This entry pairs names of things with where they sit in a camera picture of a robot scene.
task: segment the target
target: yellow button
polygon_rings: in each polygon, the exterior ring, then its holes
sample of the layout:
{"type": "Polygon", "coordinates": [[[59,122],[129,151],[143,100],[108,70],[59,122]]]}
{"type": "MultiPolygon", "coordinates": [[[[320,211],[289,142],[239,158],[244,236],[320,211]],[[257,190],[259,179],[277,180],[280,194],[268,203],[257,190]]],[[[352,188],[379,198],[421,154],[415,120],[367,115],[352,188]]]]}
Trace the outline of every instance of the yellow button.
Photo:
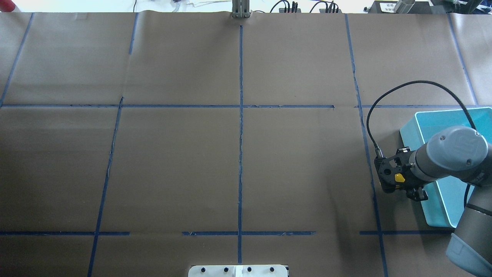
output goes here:
{"type": "Polygon", "coordinates": [[[405,182],[405,178],[400,173],[397,173],[395,174],[395,181],[398,183],[403,183],[405,182]]]}

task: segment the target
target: blue bin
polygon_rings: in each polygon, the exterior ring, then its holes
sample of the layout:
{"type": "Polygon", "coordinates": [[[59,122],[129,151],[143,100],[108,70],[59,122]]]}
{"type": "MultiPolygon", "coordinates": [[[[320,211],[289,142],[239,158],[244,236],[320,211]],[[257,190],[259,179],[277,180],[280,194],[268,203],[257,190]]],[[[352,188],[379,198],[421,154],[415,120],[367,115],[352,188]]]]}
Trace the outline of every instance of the blue bin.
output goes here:
{"type": "MultiPolygon", "coordinates": [[[[492,143],[492,108],[468,109],[470,115],[485,139],[492,143]]],[[[416,150],[434,134],[455,125],[470,127],[463,110],[421,111],[400,129],[403,145],[416,150]]],[[[422,201],[427,224],[435,227],[456,228],[463,214],[463,197],[466,183],[454,177],[446,177],[425,186],[429,200],[422,201]]]]}

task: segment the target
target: red object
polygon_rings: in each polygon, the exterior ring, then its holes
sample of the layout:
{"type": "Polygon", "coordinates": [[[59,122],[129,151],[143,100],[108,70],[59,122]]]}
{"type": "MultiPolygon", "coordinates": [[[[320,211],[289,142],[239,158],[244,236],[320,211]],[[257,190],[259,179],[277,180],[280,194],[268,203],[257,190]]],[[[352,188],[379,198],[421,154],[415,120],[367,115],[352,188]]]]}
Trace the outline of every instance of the red object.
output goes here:
{"type": "Polygon", "coordinates": [[[0,11],[11,12],[15,9],[15,4],[12,0],[0,0],[0,11]]]}

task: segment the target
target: black band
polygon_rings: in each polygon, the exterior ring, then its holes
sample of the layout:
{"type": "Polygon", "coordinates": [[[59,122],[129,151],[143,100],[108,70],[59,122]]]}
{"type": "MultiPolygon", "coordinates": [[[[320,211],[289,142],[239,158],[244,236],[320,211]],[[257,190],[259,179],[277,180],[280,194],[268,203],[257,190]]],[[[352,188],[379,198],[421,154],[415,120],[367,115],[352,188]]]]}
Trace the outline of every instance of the black band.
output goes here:
{"type": "Polygon", "coordinates": [[[475,205],[470,204],[470,203],[466,204],[466,207],[470,208],[470,209],[474,209],[474,210],[479,211],[481,213],[484,213],[486,215],[492,216],[492,211],[489,211],[488,209],[480,208],[479,206],[475,206],[475,205]]]}

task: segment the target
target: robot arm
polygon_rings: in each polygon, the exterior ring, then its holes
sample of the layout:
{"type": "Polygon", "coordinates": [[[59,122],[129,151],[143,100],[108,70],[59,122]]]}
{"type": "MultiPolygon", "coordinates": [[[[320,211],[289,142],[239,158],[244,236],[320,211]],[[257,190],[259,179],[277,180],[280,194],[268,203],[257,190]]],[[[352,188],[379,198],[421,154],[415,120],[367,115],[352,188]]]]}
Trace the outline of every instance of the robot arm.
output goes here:
{"type": "Polygon", "coordinates": [[[379,153],[374,164],[386,193],[405,190],[414,201],[427,200],[424,186],[447,176],[475,186],[446,255],[476,276],[492,277],[492,144],[472,128],[454,126],[415,151],[404,147],[390,158],[379,153]]]}

